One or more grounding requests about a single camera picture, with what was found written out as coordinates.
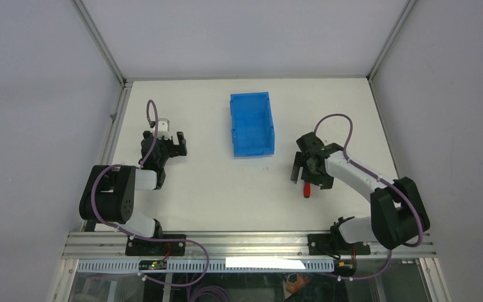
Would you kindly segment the red handled screwdriver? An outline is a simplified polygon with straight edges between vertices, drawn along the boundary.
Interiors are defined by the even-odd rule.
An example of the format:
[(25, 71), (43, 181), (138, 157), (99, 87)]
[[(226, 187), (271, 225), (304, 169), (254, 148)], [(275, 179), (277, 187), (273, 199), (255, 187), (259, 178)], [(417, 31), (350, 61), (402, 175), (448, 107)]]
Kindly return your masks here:
[(311, 183), (305, 182), (303, 186), (303, 196), (308, 199), (311, 197)]

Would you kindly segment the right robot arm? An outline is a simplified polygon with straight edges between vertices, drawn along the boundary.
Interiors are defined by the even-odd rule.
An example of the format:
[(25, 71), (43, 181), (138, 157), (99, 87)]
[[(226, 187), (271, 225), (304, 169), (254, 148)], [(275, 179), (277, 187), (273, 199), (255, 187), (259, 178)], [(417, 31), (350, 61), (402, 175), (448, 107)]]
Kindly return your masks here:
[(416, 183), (402, 177), (388, 181), (353, 161), (339, 144), (325, 144), (315, 132), (297, 139), (291, 181), (302, 180), (306, 187), (332, 189), (335, 179), (364, 197), (370, 215), (340, 217), (323, 241), (326, 248), (345, 255), (356, 243), (378, 242), (393, 250), (401, 245), (417, 246), (430, 229), (430, 219)]

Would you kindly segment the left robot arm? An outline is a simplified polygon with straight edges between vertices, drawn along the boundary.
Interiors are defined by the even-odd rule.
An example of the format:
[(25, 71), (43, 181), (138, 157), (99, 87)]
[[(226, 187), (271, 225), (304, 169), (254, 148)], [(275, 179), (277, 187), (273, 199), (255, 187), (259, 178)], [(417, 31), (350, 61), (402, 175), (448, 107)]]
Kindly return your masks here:
[(167, 161), (187, 155), (184, 133), (178, 131), (176, 137), (177, 143), (169, 132), (155, 137), (152, 131), (145, 131), (138, 167), (123, 164), (93, 166), (79, 202), (80, 217), (113, 227), (131, 238), (139, 238), (140, 248), (148, 255), (161, 253), (166, 240), (161, 224), (135, 208), (135, 192), (161, 189)]

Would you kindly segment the blue plastic bin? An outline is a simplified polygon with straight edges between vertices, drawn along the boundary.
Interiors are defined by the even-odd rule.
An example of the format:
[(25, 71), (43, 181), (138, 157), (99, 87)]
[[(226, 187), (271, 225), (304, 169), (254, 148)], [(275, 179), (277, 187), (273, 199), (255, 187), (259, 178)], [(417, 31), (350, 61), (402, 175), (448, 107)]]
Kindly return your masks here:
[(275, 153), (275, 129), (268, 92), (230, 95), (231, 139), (235, 157)]

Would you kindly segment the orange object under table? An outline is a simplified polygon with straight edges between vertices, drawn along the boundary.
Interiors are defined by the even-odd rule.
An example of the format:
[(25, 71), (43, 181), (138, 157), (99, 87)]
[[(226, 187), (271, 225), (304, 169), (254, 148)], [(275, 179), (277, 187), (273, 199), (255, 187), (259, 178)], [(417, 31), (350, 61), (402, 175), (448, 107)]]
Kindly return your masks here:
[(295, 294), (305, 288), (311, 282), (309, 274), (288, 274), (284, 279), (284, 290), (289, 294)]

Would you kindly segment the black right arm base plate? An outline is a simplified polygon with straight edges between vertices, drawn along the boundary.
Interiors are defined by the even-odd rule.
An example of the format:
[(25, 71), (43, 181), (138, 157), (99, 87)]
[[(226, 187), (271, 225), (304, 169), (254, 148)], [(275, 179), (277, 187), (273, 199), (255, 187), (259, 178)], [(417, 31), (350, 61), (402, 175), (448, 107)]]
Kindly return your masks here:
[(339, 243), (330, 233), (309, 233), (307, 240), (309, 255), (344, 257), (371, 254), (369, 245), (364, 245), (362, 242)]

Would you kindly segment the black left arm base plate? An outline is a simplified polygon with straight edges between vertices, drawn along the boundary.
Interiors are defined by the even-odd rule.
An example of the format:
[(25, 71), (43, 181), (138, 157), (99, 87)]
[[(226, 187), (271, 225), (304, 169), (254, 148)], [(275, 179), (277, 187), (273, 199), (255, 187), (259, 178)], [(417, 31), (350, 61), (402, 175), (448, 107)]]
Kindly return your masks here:
[(184, 256), (186, 252), (186, 235), (181, 233), (164, 235), (164, 239), (169, 242), (151, 242), (134, 238), (128, 238), (125, 255), (136, 257), (164, 257), (170, 256)]

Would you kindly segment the aluminium mounting rail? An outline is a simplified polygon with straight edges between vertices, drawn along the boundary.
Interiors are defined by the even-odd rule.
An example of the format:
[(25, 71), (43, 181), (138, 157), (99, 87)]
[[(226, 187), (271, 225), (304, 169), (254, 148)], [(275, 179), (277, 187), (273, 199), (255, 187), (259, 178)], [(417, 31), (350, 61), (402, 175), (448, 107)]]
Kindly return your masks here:
[[(282, 257), (325, 258), (319, 253), (317, 243), (308, 241), (309, 234), (322, 231), (305, 232), (187, 232), (186, 239), (200, 243), (208, 251), (211, 259), (226, 257)], [(176, 249), (184, 244), (184, 255), (176, 256)], [(356, 243), (355, 255), (360, 259), (385, 259), (387, 249), (377, 242)], [(204, 259), (205, 254), (192, 243), (171, 243), (169, 259)], [(72, 232), (64, 246), (62, 259), (161, 259), (167, 252), (158, 256), (126, 255), (127, 236), (114, 232)], [(400, 246), (392, 251), (393, 259), (436, 258), (437, 254), (429, 233), (419, 247)]]

